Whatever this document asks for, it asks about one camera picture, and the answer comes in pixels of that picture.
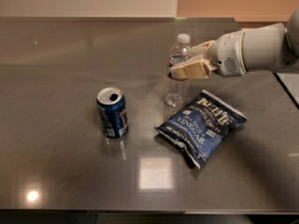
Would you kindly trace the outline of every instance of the water bottle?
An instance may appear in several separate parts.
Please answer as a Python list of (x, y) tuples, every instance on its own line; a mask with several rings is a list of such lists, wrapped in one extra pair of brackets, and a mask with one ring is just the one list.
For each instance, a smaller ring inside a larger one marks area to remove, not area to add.
[(175, 79), (171, 76), (169, 69), (176, 63), (186, 61), (188, 50), (190, 49), (190, 37), (187, 34), (179, 34), (177, 42), (169, 51), (167, 65), (165, 102), (173, 107), (183, 106), (186, 102), (187, 91), (189, 88), (188, 79)]

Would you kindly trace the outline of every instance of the salt and vinegar chip bag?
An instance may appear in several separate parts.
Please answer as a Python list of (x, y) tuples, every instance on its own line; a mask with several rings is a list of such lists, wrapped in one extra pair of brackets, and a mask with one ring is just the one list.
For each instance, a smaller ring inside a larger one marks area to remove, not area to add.
[(221, 141), (247, 121), (240, 111), (202, 91), (169, 121), (155, 127), (201, 168)]

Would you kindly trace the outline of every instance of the table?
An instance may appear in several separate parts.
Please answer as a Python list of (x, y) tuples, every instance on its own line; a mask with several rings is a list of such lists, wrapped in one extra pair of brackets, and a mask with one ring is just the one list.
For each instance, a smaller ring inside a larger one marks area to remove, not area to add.
[[(0, 209), (189, 214), (299, 211), (299, 113), (269, 72), (192, 80), (249, 116), (202, 170), (154, 130), (167, 53), (239, 30), (233, 19), (0, 22)], [(102, 133), (96, 94), (120, 88), (129, 133)], [(38, 194), (28, 200), (31, 191)]]

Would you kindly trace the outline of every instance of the white bottle cap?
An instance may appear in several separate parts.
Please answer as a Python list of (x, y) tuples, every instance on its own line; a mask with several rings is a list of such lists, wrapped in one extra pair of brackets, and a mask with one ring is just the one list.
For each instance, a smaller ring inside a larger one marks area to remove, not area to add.
[(179, 34), (178, 35), (178, 42), (180, 44), (188, 44), (190, 43), (190, 37), (188, 34)]

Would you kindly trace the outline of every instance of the blue can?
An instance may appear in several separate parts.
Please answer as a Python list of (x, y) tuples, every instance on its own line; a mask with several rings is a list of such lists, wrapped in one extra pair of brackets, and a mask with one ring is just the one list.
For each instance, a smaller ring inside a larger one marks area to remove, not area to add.
[(109, 138), (123, 137), (129, 126), (122, 91), (115, 87), (104, 88), (97, 94), (96, 101), (105, 135)]

